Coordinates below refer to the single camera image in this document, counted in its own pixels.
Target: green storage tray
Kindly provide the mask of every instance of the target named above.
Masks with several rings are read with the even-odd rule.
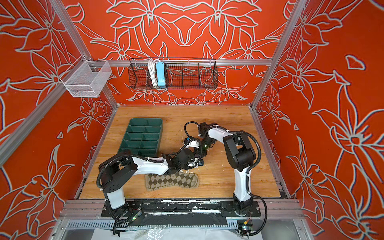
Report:
[[[129,149],[133,154],[157,157],[162,130],[163,120],[161,118],[132,118],[118,153]]]

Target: red floral wallpaper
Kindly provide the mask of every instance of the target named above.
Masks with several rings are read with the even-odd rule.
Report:
[[[0,2],[0,144],[80,54],[47,0]]]
[[[384,4],[310,0],[257,106],[316,239],[384,235]]]
[[[271,58],[294,0],[63,0],[95,60],[182,56]],[[108,82],[120,104],[248,104],[266,66],[219,68],[216,90],[133,90],[128,70]]]
[[[45,0],[0,2],[0,144],[79,57]],[[48,239],[80,185],[112,108],[68,92],[0,168],[0,239]]]

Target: white wire basket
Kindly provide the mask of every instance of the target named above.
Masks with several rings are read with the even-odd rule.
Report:
[[[97,98],[105,83],[112,74],[108,61],[96,71],[91,68],[88,61],[79,61],[80,66],[63,82],[65,88],[73,97]]]

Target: robotic arm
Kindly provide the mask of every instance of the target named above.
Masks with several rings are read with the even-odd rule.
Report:
[[[233,194],[235,212],[239,216],[247,214],[253,205],[253,197],[255,196],[250,192],[250,171],[259,163],[261,158],[258,142],[249,133],[229,131],[216,123],[206,124],[203,122],[197,124],[197,126],[202,140],[192,138],[186,132],[188,138],[185,140],[185,145],[176,153],[162,154],[161,157],[154,158],[131,154],[127,151],[119,153],[100,164],[96,184],[100,190],[103,190],[110,207],[117,209],[126,204],[122,186],[132,176],[149,173],[168,175],[174,174],[181,169],[192,169],[207,155],[207,149],[218,141],[224,144],[227,160],[235,172],[235,191]],[[257,146],[258,154],[255,163],[256,153],[248,137]],[[192,152],[189,147],[194,147],[194,151]]]

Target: blue connector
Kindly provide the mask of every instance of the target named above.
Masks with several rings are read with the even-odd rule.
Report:
[[[162,62],[156,63],[156,72],[157,72],[157,84],[159,86],[164,86],[161,88],[165,88],[166,80],[164,77],[164,63]]]

